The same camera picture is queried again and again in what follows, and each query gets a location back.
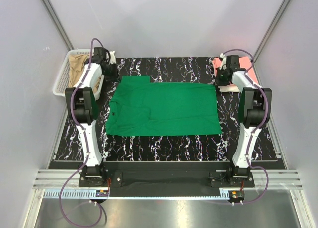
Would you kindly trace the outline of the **green t shirt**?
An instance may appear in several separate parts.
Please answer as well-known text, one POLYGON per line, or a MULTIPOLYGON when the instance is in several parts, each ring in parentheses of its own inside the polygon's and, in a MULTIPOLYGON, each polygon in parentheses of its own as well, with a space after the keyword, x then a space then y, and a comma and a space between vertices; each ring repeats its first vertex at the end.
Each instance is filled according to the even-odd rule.
POLYGON ((109 135, 191 136, 221 133, 216 89, 211 84, 151 82, 124 76, 109 102, 109 135))

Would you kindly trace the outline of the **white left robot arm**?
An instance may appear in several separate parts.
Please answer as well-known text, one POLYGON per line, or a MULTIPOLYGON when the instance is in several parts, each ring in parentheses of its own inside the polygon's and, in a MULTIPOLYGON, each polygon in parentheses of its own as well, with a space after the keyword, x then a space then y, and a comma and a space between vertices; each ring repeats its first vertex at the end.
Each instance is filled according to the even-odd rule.
POLYGON ((65 90, 68 115, 76 125, 84 151, 84 163, 79 168, 80 181, 97 186, 107 179, 97 142, 96 120, 99 112, 94 95, 96 84, 104 79, 120 81, 115 53, 104 47, 95 47, 83 62, 80 78, 65 90))

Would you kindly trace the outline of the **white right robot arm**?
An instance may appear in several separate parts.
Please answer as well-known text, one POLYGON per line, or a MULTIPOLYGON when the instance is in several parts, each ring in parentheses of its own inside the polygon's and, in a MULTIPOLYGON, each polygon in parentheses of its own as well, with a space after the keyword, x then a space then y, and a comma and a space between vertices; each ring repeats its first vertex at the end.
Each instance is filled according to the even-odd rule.
POLYGON ((240 65, 238 55, 220 54, 216 66, 215 86, 220 92, 238 91, 241 94, 238 108, 240 134, 225 180, 231 185, 251 178, 251 157, 258 135, 270 119, 272 90, 263 88, 240 65))

